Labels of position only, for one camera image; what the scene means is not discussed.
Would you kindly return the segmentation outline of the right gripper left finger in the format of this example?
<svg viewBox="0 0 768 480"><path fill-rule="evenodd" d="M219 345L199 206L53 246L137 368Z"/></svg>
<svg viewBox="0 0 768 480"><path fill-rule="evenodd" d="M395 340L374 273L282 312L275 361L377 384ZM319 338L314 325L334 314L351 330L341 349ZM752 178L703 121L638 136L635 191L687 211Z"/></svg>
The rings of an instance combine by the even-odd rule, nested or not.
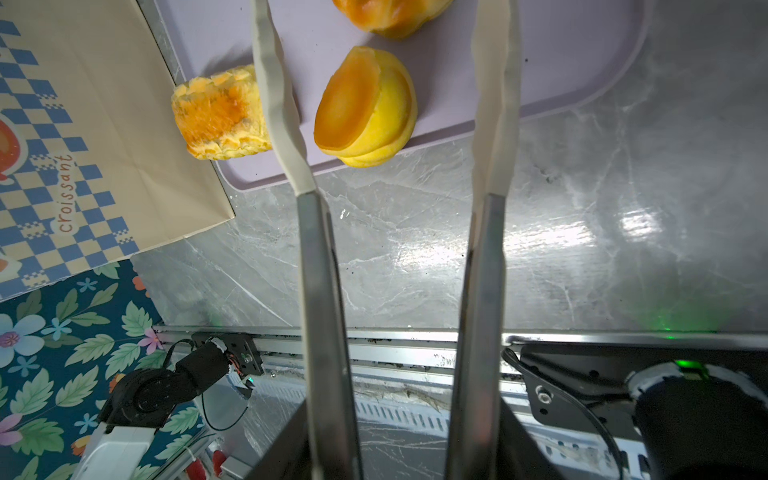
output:
<svg viewBox="0 0 768 480"><path fill-rule="evenodd" d="M363 468L332 221L307 161L293 85L268 2L252 6L252 50L273 151L297 202L302 358L311 475L361 479Z"/></svg>

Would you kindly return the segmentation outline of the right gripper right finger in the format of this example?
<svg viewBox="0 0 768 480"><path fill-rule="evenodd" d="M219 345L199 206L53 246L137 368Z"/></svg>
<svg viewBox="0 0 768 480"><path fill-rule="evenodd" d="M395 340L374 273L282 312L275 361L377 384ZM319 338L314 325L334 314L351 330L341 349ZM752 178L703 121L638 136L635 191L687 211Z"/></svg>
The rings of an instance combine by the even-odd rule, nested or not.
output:
<svg viewBox="0 0 768 480"><path fill-rule="evenodd" d="M522 45L515 1L477 5L471 51L478 102L472 215L452 389L445 476L495 476L500 416L506 199L519 140Z"/></svg>

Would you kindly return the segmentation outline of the small yellow bun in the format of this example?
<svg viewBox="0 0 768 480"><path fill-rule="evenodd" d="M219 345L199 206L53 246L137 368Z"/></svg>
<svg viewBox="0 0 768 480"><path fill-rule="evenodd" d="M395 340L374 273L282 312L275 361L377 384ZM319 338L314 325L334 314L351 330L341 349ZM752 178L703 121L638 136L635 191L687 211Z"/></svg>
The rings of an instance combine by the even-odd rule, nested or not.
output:
<svg viewBox="0 0 768 480"><path fill-rule="evenodd" d="M318 106L314 142L352 168L382 165L410 140L418 116L415 87L393 54L352 48Z"/></svg>

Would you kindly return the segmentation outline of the checkered paper bag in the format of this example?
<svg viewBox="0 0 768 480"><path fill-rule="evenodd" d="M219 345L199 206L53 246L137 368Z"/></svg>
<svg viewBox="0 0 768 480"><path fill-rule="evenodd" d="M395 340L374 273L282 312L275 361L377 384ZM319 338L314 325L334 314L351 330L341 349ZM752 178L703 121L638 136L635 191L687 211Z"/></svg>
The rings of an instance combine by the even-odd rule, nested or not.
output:
<svg viewBox="0 0 768 480"><path fill-rule="evenodd" d="M1 296L229 221L134 1L1 5Z"/></svg>

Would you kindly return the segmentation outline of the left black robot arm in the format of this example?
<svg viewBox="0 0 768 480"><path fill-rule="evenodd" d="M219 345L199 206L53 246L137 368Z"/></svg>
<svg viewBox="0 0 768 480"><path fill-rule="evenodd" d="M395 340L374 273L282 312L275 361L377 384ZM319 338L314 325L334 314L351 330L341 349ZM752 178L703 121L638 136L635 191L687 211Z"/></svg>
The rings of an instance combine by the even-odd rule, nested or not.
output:
<svg viewBox="0 0 768 480"><path fill-rule="evenodd" d="M226 345L216 339L181 341L191 352L172 361L171 346L158 368L143 368L117 383L98 414L98 425L74 479L130 479L156 434L180 404L203 394L230 371Z"/></svg>

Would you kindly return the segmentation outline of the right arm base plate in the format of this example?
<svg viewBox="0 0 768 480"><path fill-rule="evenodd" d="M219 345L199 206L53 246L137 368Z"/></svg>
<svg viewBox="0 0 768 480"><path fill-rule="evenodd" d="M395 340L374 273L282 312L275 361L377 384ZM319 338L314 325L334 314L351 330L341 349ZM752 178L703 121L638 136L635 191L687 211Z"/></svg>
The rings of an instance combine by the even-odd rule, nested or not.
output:
<svg viewBox="0 0 768 480"><path fill-rule="evenodd" d="M506 347L535 418L594 432L622 458L621 439L640 442L652 479L767 476L767 355L661 345L581 342Z"/></svg>

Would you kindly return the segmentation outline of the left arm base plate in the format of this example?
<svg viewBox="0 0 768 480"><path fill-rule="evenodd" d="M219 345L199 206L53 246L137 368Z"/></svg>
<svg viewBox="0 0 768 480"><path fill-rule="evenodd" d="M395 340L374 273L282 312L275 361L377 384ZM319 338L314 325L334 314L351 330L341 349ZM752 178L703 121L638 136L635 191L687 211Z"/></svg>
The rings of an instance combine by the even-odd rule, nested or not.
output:
<svg viewBox="0 0 768 480"><path fill-rule="evenodd" d="M230 363L241 379L264 374L260 353L256 349L252 338L247 334L199 331L193 333L191 339L198 345L206 341L217 340L223 345L225 355L229 358Z"/></svg>

